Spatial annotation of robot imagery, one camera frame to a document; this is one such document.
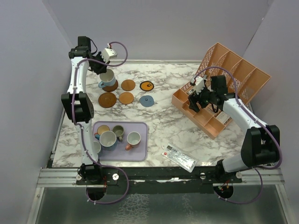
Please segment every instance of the marble tabletop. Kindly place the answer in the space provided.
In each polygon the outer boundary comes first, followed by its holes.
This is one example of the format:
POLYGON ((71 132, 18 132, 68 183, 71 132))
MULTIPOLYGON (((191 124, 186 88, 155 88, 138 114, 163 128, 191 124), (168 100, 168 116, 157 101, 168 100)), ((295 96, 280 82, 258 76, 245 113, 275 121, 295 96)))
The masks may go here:
MULTIPOLYGON (((99 76, 88 72, 86 92, 94 106, 93 123, 104 121, 142 121, 149 127, 148 154, 144 161, 103 161, 104 165, 118 167, 153 167, 176 166, 162 156, 162 145, 171 143, 181 148, 183 152, 198 160, 197 166, 212 166, 220 159, 236 155, 241 150, 244 134, 232 121, 217 138, 212 140, 175 106, 171 104, 173 93, 190 81, 198 68, 198 64, 124 64, 112 68, 119 82, 119 87, 113 93, 118 96, 124 92, 122 81, 133 79, 136 87, 131 93, 135 99, 129 105, 123 105, 118 100, 111 108, 102 108, 98 103, 99 96, 104 93, 98 88, 99 76), (139 88, 143 81, 150 80, 155 88, 145 92, 139 88), (143 107, 140 97, 150 95, 155 104, 143 107)), ((81 165, 81 149, 78 134, 71 121, 64 117, 53 161, 54 168, 71 168, 81 165)))

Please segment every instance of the gray tray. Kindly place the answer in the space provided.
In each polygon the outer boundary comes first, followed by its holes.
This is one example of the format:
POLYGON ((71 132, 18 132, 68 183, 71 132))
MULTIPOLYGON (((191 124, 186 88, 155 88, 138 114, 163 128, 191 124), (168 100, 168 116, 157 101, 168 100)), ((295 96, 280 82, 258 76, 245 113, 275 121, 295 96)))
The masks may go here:
POLYGON ((114 151, 102 150, 99 154, 100 161, 143 161, 147 155, 148 149, 148 126, 143 122, 123 122, 123 121, 97 121, 93 125, 93 139, 98 141, 94 134, 101 125, 107 125, 110 130, 121 125, 125 129, 122 142, 117 142, 117 147, 114 151), (138 147, 132 148, 129 151, 125 150, 127 136, 130 132, 138 132, 141 136, 141 142, 138 147))

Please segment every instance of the blue coaster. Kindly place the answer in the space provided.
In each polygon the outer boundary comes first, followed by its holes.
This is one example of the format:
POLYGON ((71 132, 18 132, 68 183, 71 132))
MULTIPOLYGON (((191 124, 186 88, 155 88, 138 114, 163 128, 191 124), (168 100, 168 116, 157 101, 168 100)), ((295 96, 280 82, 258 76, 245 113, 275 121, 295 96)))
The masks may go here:
POLYGON ((144 107, 150 107, 154 105, 154 99, 151 96, 143 96, 140 98, 139 102, 141 103, 142 106, 144 107))

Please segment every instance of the blue mug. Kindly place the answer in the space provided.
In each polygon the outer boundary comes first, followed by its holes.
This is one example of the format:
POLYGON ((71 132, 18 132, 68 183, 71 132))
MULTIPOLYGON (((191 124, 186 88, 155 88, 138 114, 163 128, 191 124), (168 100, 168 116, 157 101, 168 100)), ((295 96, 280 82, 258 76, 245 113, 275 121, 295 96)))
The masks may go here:
POLYGON ((114 132, 106 131, 100 136, 100 144, 102 149, 113 151, 117 146, 117 138, 114 132))
POLYGON ((111 69, 107 69, 106 73, 100 74, 101 82, 98 84, 99 88, 104 88, 106 86, 113 86, 116 82, 114 72, 111 69))

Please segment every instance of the wall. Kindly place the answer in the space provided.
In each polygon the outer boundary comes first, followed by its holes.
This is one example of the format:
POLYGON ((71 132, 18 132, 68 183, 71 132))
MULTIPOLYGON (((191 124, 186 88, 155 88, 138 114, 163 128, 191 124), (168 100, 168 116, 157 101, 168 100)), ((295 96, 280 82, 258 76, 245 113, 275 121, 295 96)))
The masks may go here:
POLYGON ((26 223, 71 66, 41 0, 0 1, 0 223, 26 223))
POLYGON ((118 40, 129 59, 201 60, 216 42, 243 55, 271 0, 43 0, 74 46, 118 40))
POLYGON ((299 1, 275 0, 244 58, 272 76, 252 101, 257 116, 280 129, 286 191, 299 220, 299 1))

